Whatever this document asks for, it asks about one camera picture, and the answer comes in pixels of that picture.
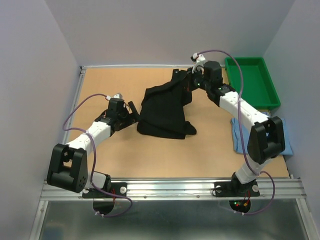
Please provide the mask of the black long sleeve shirt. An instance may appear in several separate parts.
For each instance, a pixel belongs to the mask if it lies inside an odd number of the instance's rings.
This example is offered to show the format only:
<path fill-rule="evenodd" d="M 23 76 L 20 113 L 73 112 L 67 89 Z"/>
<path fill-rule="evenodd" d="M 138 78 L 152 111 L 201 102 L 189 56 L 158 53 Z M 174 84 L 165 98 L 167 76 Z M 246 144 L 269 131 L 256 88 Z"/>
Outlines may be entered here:
<path fill-rule="evenodd" d="M 137 131 L 165 139 L 183 140 L 196 135 L 196 128 L 186 120 L 184 106 L 192 102 L 189 82 L 172 82 L 147 88 L 141 102 Z"/>

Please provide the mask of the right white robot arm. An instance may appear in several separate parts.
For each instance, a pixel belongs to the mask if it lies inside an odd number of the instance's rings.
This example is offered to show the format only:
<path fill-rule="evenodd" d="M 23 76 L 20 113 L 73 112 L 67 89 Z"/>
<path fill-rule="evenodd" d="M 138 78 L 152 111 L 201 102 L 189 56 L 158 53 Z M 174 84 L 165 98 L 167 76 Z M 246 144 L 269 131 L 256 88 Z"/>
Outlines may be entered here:
<path fill-rule="evenodd" d="M 213 195 L 240 197 L 250 192 L 259 196 L 257 177 L 268 163 L 285 150 L 283 121 L 258 111 L 243 100 L 232 86 L 225 84 L 222 68 L 216 61 L 200 60 L 187 70 L 174 69 L 172 78 L 181 82 L 188 92 L 196 89 L 206 91 L 213 103 L 237 118 L 241 131 L 249 131 L 248 144 L 242 150 L 244 164 L 232 174 L 230 181 L 215 183 Z"/>

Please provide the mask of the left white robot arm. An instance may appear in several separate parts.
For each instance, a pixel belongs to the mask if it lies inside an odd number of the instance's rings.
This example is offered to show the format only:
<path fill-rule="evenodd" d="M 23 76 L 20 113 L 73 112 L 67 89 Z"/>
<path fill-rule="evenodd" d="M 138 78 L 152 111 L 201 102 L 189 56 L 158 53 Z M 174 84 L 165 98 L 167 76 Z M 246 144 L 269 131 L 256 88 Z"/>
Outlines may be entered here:
<path fill-rule="evenodd" d="M 98 116 L 87 130 L 76 139 L 54 146 L 46 182 L 54 187 L 80 193 L 94 189 L 100 197 L 111 193 L 110 177 L 99 172 L 89 172 L 88 156 L 97 158 L 96 147 L 115 132 L 139 122 L 140 116 L 132 101 L 111 98 L 108 108 Z"/>

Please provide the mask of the green plastic bin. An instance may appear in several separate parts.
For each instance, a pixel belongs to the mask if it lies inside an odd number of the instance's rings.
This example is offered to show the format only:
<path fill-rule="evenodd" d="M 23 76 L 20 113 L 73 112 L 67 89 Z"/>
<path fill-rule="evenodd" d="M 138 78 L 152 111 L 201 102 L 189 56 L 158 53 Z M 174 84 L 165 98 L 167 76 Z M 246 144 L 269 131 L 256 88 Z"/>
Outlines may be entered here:
<path fill-rule="evenodd" d="M 263 57 L 225 58 L 225 70 L 229 84 L 241 90 L 242 71 L 244 88 L 241 97 L 251 106 L 260 110 L 273 110 L 281 106 L 276 88 Z"/>

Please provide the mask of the light blue folded shirt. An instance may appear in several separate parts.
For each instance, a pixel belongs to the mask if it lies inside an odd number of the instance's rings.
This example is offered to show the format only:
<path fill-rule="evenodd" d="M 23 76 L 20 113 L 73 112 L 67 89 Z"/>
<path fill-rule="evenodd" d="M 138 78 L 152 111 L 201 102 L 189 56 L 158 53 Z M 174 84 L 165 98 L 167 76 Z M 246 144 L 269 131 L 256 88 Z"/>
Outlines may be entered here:
<path fill-rule="evenodd" d="M 293 150 L 291 148 L 286 121 L 285 121 L 284 118 L 281 118 L 281 120 L 282 120 L 282 123 L 283 123 L 285 149 L 280 154 L 283 155 L 283 156 L 292 156 L 294 153 L 293 153 Z M 239 121 L 238 121 L 237 118 L 233 117 L 230 120 L 230 123 L 231 123 L 231 134 L 232 134 L 232 140 L 233 140 L 233 150 L 238 154 L 243 154 L 242 141 L 241 141 L 240 128 L 239 128 Z M 242 133 L 243 133 L 245 151 L 248 152 L 247 151 L 247 147 L 248 147 L 250 133 L 243 125 L 242 125 Z"/>

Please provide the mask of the aluminium table frame rail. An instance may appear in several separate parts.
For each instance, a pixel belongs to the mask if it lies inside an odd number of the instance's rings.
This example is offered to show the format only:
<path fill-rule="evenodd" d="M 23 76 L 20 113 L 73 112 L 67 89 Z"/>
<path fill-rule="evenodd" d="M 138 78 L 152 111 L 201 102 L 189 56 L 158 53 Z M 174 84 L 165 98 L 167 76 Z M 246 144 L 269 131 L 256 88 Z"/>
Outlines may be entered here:
<path fill-rule="evenodd" d="M 63 130 L 64 122 L 67 119 L 68 115 L 73 110 L 75 98 L 79 92 L 78 88 L 79 88 L 79 82 L 81 81 L 80 77 L 81 77 L 82 69 L 83 69 L 82 65 L 77 66 L 74 74 L 72 75 L 71 82 L 67 85 L 68 89 L 65 90 L 65 95 L 64 95 L 65 101 L 64 101 L 64 105 L 63 105 L 63 115 L 60 119 L 61 120 L 61 122 L 59 124 L 60 132 L 59 132 L 59 137 L 58 137 L 58 141 L 57 141 L 57 143 L 60 143 L 60 144 L 62 144 L 65 139 L 66 132 Z"/>

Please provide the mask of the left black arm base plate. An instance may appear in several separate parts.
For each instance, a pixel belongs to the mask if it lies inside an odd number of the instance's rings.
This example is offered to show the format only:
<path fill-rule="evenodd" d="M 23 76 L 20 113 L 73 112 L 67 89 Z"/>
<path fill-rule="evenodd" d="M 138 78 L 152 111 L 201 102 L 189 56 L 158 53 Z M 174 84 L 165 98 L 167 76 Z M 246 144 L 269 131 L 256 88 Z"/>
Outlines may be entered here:
<path fill-rule="evenodd" d="M 126 182 L 111 182 L 109 186 L 104 186 L 102 188 L 103 191 L 108 192 L 109 194 L 119 195 L 119 196 L 127 196 L 127 191 L 124 189 L 128 188 L 128 184 Z M 83 199 L 109 199 L 112 196 L 104 194 L 98 191 L 95 188 L 90 188 L 87 193 L 82 192 Z"/>

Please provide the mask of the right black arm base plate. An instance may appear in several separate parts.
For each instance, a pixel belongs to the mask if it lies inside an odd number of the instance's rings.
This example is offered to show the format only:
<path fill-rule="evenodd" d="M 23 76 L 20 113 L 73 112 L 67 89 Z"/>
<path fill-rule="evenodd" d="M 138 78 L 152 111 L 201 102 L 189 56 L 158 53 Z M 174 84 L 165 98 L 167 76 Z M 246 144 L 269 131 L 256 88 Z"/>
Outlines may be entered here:
<path fill-rule="evenodd" d="M 217 198 L 240 198 L 245 195 L 259 197 L 260 191 L 258 183 L 253 180 L 249 183 L 241 184 L 237 181 L 217 181 L 214 183 L 212 195 Z"/>

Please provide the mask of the front aluminium rail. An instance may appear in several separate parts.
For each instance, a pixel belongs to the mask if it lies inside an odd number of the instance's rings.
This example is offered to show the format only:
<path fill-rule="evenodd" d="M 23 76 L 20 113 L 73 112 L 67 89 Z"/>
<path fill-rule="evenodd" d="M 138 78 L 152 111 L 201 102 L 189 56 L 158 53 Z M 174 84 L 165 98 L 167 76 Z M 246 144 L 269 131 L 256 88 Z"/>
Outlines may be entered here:
<path fill-rule="evenodd" d="M 230 182 L 230 178 L 112 178 L 112 186 L 126 183 L 126 196 L 132 201 L 195 201 L 222 200 L 212 193 L 217 183 Z M 306 199 L 307 194 L 301 179 L 274 178 L 274 199 Z M 260 196 L 251 196 L 251 200 L 269 200 L 273 185 L 269 178 L 257 180 Z M 51 186 L 44 182 L 41 201 L 89 201 L 83 193 L 75 193 Z"/>

